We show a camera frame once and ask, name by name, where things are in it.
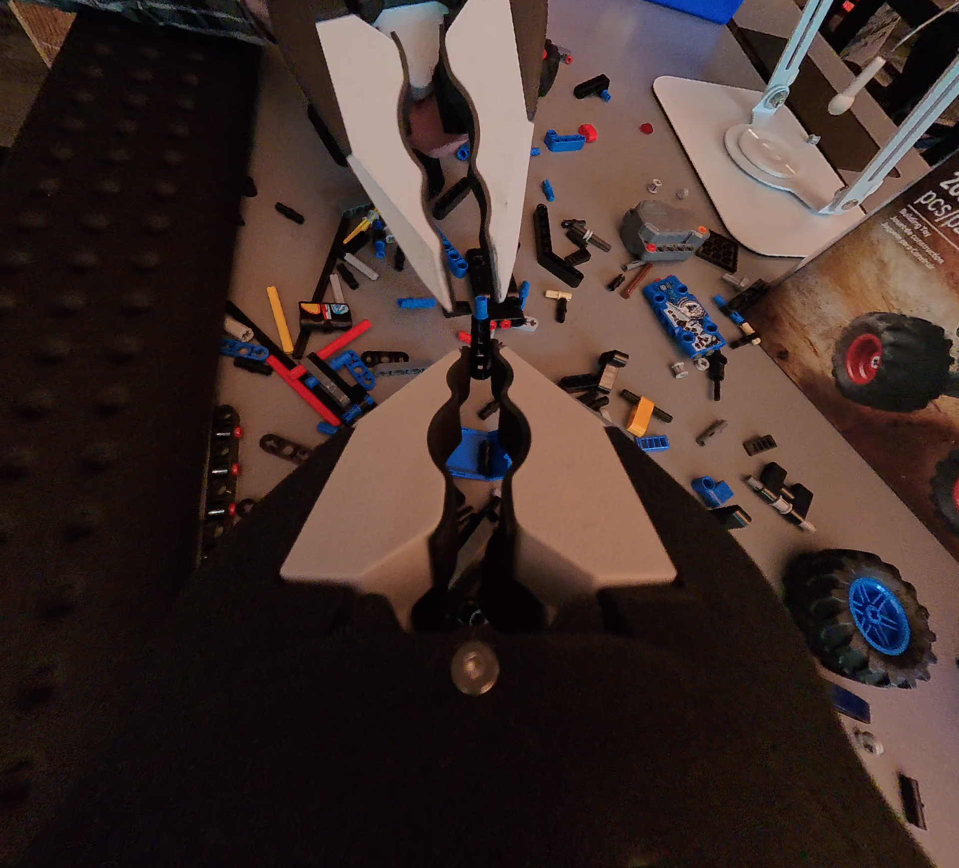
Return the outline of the blue curved toy panel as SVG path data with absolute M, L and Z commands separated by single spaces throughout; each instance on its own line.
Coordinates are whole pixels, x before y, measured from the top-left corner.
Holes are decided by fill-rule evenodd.
M 510 455 L 499 441 L 498 431 L 462 428 L 461 442 L 446 461 L 455 478 L 502 480 L 511 466 Z

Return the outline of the yellow toy axle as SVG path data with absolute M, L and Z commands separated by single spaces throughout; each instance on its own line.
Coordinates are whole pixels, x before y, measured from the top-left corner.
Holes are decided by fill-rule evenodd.
M 270 302 L 270 311 L 273 316 L 282 350 L 285 354 L 293 357 L 294 340 L 292 338 L 290 326 L 283 309 L 283 304 L 279 296 L 278 289 L 274 285 L 269 285 L 266 287 L 266 294 Z

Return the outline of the black tile with colourful print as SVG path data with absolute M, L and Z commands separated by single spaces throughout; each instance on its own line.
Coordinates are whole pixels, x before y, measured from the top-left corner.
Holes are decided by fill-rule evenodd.
M 300 301 L 298 322 L 301 332 L 347 331 L 354 325 L 351 308 L 345 302 Z

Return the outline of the small black toy assembly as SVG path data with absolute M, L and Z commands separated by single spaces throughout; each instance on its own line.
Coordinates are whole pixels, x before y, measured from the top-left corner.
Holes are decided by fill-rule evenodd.
M 507 330 L 533 333 L 538 321 L 525 312 L 527 282 L 519 285 L 510 277 L 506 295 L 496 299 L 492 268 L 485 252 L 473 248 L 465 254 L 467 278 L 473 296 L 469 342 L 469 371 L 473 381 L 486 381 L 492 372 L 494 336 Z

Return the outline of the black tire blue rim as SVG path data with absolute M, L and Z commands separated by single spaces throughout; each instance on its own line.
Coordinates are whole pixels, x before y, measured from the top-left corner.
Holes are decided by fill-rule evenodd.
M 784 602 L 820 664 L 863 685 L 913 690 L 937 663 L 915 586 L 876 554 L 808 551 L 783 577 Z

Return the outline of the toy truck set box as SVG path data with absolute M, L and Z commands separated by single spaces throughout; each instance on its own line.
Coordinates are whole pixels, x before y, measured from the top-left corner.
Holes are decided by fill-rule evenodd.
M 957 155 L 744 315 L 766 353 L 957 557 Z

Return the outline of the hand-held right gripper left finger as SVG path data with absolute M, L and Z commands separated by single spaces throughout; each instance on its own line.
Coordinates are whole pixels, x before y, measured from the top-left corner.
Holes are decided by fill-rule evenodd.
M 460 358 L 447 353 L 359 421 L 281 567 L 285 582 L 381 595 L 411 615 L 433 584 L 429 538 L 446 490 L 428 429 Z

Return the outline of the red toy axle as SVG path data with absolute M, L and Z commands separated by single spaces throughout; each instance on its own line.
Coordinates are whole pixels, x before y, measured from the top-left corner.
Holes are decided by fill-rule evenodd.
M 280 350 L 269 338 L 257 336 L 267 348 L 267 364 L 320 418 L 334 426 L 352 424 L 375 407 L 362 383 L 349 384 L 327 361 L 370 328 L 363 320 L 335 339 L 320 353 L 310 353 L 300 362 Z

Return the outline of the black toy connector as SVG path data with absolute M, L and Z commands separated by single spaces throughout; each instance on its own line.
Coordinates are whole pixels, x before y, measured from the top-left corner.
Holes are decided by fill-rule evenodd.
M 808 533 L 816 532 L 808 520 L 813 492 L 797 481 L 789 482 L 787 471 L 780 464 L 769 462 L 758 476 L 746 476 L 744 481 L 791 525 Z

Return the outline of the grey desk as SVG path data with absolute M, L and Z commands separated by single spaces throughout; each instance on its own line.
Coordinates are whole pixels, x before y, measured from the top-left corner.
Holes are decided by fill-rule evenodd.
M 725 26 L 640 0 L 548 0 L 549 35 L 573 54 L 562 66 L 549 95 L 540 103 L 532 143 L 541 155 L 529 161 L 524 216 L 545 202 L 541 182 L 555 192 L 549 220 L 553 247 L 565 255 L 570 244 L 560 223 L 583 218 L 613 246 L 593 250 L 605 269 L 604 289 L 627 261 L 617 226 L 624 212 L 648 195 L 647 185 L 661 179 L 661 190 L 714 231 L 723 227 L 708 195 L 695 178 L 652 91 L 661 75 L 701 78 L 753 88 L 760 80 L 750 60 Z M 303 97 L 274 49 L 266 52 L 261 75 L 249 175 L 300 172 L 315 176 L 330 159 L 308 120 Z M 575 84 L 597 73 L 609 75 L 611 102 L 575 100 Z M 554 154 L 543 146 L 549 129 L 576 132 L 591 123 L 595 144 L 578 153 Z M 905 825 L 937 866 L 957 866 L 957 563 L 909 511 L 890 487 L 848 443 L 808 397 L 761 347 L 728 354 L 730 364 L 722 399 L 714 403 L 703 373 L 690 370 L 676 380 L 669 366 L 679 357 L 641 296 L 623 299 L 627 308 L 611 312 L 612 337 L 626 342 L 630 361 L 617 381 L 638 395 L 650 396 L 673 421 L 658 428 L 670 449 L 655 461 L 685 491 L 691 478 L 725 479 L 733 502 L 752 517 L 736 533 L 774 587 L 780 589 L 783 567 L 794 552 L 817 548 L 865 550 L 896 565 L 918 590 L 937 635 L 938 664 L 931 680 L 915 690 L 871 690 L 843 682 L 871 707 L 869 730 L 884 746 L 877 757 L 857 754 L 901 812 L 897 773 L 918 780 L 928 829 Z M 260 500 L 286 478 L 294 466 L 241 442 L 241 499 Z M 798 531 L 761 498 L 743 478 L 775 460 L 813 492 L 809 513 L 816 532 Z

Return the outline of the small orange toy piece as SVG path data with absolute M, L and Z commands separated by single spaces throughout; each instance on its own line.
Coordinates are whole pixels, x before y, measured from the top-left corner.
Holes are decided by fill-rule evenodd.
M 663 412 L 648 398 L 632 393 L 630 390 L 620 390 L 619 395 L 632 404 L 626 430 L 636 438 L 645 435 L 650 420 L 660 419 Z

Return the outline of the person's left hand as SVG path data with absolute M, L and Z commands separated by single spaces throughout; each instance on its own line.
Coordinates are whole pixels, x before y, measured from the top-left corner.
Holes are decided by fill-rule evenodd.
M 432 158 L 454 155 L 468 136 L 465 132 L 447 131 L 442 121 L 436 95 L 428 95 L 409 106 L 410 143 L 413 149 Z

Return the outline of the black dotted mat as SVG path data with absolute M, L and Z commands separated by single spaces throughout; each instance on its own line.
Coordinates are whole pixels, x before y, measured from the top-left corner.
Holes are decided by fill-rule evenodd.
M 2 866 L 196 563 L 260 58 L 86 11 L 2 164 Z

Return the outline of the grey toy motor block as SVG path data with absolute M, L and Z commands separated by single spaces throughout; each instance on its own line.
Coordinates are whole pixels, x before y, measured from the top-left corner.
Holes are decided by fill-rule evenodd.
M 630 208 L 622 217 L 619 238 L 642 264 L 682 262 L 710 238 L 710 231 L 688 211 L 650 199 Z

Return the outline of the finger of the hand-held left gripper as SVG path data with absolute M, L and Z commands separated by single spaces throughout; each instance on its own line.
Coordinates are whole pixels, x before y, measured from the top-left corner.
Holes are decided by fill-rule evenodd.
M 533 122 L 528 118 L 510 0 L 467 0 L 442 39 L 442 63 L 473 125 L 470 173 L 497 301 L 516 262 Z
M 348 148 L 346 160 L 370 201 L 441 307 L 452 309 L 445 254 L 425 211 L 426 172 L 409 143 L 403 109 L 414 67 L 438 60 L 445 11 L 382 11 L 382 27 L 344 11 L 316 18 L 319 44 L 337 100 Z

